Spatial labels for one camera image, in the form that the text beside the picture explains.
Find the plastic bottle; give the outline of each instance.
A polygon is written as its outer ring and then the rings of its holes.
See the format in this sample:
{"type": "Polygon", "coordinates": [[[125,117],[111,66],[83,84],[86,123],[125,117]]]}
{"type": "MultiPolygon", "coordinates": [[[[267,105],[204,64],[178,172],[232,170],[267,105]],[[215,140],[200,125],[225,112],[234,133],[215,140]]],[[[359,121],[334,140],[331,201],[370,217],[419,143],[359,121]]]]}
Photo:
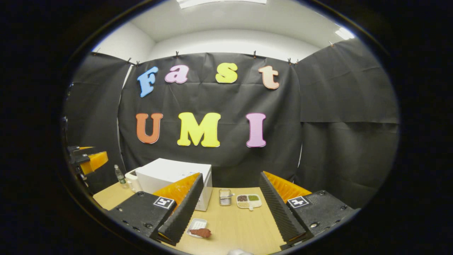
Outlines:
{"type": "Polygon", "coordinates": [[[121,183],[121,185],[123,186],[123,189],[128,189],[129,186],[127,186],[127,183],[126,183],[126,179],[124,178],[124,175],[123,173],[121,172],[120,168],[118,167],[118,165],[115,165],[115,174],[116,174],[116,178],[118,178],[118,181],[121,183]]]}

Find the white ceiling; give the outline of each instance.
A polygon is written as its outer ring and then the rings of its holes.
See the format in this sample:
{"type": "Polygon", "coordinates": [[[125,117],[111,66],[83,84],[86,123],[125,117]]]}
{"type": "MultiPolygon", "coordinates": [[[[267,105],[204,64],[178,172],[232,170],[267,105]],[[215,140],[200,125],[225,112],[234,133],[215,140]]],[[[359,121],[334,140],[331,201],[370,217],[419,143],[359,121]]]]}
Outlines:
{"type": "Polygon", "coordinates": [[[181,9],[176,0],[164,3],[132,21],[155,42],[174,36],[217,29],[248,29],[299,39],[319,48],[342,40],[339,26],[295,0],[267,4],[215,2],[181,9]]]}

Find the foam letter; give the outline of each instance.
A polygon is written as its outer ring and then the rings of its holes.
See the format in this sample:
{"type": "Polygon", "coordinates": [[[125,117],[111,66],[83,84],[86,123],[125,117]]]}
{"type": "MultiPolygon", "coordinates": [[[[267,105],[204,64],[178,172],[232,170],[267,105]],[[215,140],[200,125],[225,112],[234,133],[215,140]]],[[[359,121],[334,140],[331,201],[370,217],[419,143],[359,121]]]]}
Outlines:
{"type": "Polygon", "coordinates": [[[155,66],[137,78],[137,80],[140,82],[140,87],[142,90],[140,97],[144,97],[147,94],[151,93],[151,91],[153,91],[154,87],[151,86],[151,84],[154,84],[154,82],[156,81],[154,73],[157,73],[157,71],[159,71],[159,69],[157,68],[157,66],[155,66]]]}
{"type": "Polygon", "coordinates": [[[218,83],[233,83],[237,80],[237,65],[235,63],[222,63],[217,66],[216,80],[218,83]]]}
{"type": "Polygon", "coordinates": [[[164,116],[161,113],[151,114],[151,119],[153,119],[153,134],[148,136],[145,132],[145,122],[148,118],[146,113],[138,113],[135,118],[137,119],[137,137],[141,142],[144,143],[155,143],[159,139],[160,133],[160,119],[164,116]]]}
{"type": "Polygon", "coordinates": [[[249,113],[246,118],[250,122],[250,138],[247,147],[264,147],[266,141],[263,140],[263,120],[266,115],[262,113],[249,113]]]}
{"type": "Polygon", "coordinates": [[[207,113],[200,125],[198,125],[193,113],[180,113],[178,117],[181,119],[181,137],[177,141],[178,145],[189,146],[188,135],[190,135],[193,144],[197,146],[201,136],[204,134],[201,142],[203,147],[220,146],[220,142],[217,140],[217,123],[220,119],[220,114],[207,113]]]}
{"type": "Polygon", "coordinates": [[[272,70],[270,65],[258,69],[258,72],[263,74],[263,84],[266,88],[276,89],[280,86],[278,82],[274,82],[274,75],[279,75],[279,72],[272,70]]]}
{"type": "Polygon", "coordinates": [[[170,73],[165,76],[165,81],[168,83],[185,83],[187,81],[187,73],[189,72],[189,67],[186,65],[175,65],[170,68],[170,73]]]}

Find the tabletop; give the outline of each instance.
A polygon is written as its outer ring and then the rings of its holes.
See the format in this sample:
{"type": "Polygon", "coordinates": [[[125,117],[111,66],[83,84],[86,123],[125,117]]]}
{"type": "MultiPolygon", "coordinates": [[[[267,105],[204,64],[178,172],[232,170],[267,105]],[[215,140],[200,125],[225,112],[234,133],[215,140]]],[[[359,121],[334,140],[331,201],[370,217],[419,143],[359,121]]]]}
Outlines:
{"type": "MultiPolygon", "coordinates": [[[[227,255],[228,251],[241,249],[254,255],[267,255],[280,251],[285,244],[277,225],[266,204],[259,187],[229,188],[235,195],[230,206],[220,206],[219,189],[213,188],[211,199],[206,211],[194,211],[192,218],[176,246],[169,247],[195,255],[227,255]],[[257,194],[262,206],[242,209],[236,205],[236,197],[241,194],[257,194]],[[206,228],[211,231],[209,238],[195,238],[186,234],[192,219],[204,219],[206,228]]],[[[132,196],[130,189],[123,189],[116,183],[93,198],[105,209],[110,210],[132,196]]]]}

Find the white tray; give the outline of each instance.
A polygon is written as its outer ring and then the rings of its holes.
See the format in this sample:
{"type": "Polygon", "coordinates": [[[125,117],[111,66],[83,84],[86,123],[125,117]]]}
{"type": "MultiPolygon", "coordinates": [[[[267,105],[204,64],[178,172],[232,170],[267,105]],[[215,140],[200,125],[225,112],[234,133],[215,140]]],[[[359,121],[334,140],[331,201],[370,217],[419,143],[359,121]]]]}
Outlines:
{"type": "Polygon", "coordinates": [[[207,221],[206,220],[194,218],[192,220],[192,222],[190,223],[190,226],[187,229],[186,233],[191,235],[191,236],[193,236],[193,237],[196,237],[196,238],[203,238],[203,237],[201,237],[199,235],[194,235],[194,234],[190,233],[190,230],[205,228],[206,225],[207,225],[207,221]]]}
{"type": "Polygon", "coordinates": [[[261,202],[260,196],[257,195],[257,194],[240,194],[240,195],[237,195],[236,196],[236,204],[237,204],[237,207],[239,207],[239,208],[247,208],[250,211],[253,211],[253,208],[260,207],[260,206],[263,205],[263,203],[261,202]],[[238,200],[239,196],[246,196],[247,197],[247,201],[239,201],[238,200]],[[257,196],[258,200],[250,201],[249,200],[249,196],[257,196]]]}

